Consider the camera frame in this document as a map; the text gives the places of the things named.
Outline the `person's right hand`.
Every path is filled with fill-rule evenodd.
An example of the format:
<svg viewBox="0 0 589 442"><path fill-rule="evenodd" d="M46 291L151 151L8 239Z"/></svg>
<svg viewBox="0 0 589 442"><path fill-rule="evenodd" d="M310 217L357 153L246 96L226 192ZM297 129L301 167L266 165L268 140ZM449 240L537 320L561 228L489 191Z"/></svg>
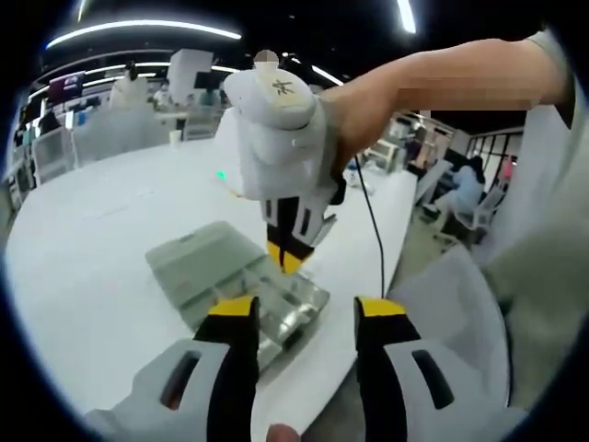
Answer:
<svg viewBox="0 0 589 442"><path fill-rule="evenodd" d="M319 98L336 134L332 170L339 174L385 131L395 111L395 91L357 78L322 92Z"/></svg>

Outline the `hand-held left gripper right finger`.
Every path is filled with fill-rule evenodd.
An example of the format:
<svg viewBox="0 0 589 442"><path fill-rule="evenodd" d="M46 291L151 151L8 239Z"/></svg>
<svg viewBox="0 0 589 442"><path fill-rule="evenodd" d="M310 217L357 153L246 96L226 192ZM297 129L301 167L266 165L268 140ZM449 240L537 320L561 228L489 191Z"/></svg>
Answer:
<svg viewBox="0 0 589 442"><path fill-rule="evenodd" d="M444 341L422 338L400 304L356 297L354 327L365 440L504 441L525 420Z"/></svg>

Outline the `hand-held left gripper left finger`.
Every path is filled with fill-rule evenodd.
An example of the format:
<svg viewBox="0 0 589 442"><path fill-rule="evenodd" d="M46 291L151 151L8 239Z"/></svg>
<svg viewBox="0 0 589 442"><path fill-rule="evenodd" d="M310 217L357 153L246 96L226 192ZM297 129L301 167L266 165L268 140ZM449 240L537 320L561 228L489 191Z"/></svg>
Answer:
<svg viewBox="0 0 589 442"><path fill-rule="evenodd" d="M85 416L104 441L249 441L260 376L255 296L213 306L195 335L133 378L130 394Z"/></svg>

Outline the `person's left hand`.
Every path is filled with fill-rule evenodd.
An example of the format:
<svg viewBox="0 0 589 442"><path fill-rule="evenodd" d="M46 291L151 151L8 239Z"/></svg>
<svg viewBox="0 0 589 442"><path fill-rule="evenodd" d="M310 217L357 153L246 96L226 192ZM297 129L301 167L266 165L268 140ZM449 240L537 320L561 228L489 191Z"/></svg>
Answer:
<svg viewBox="0 0 589 442"><path fill-rule="evenodd" d="M266 442L300 442L300 435L289 425L273 424L268 429Z"/></svg>

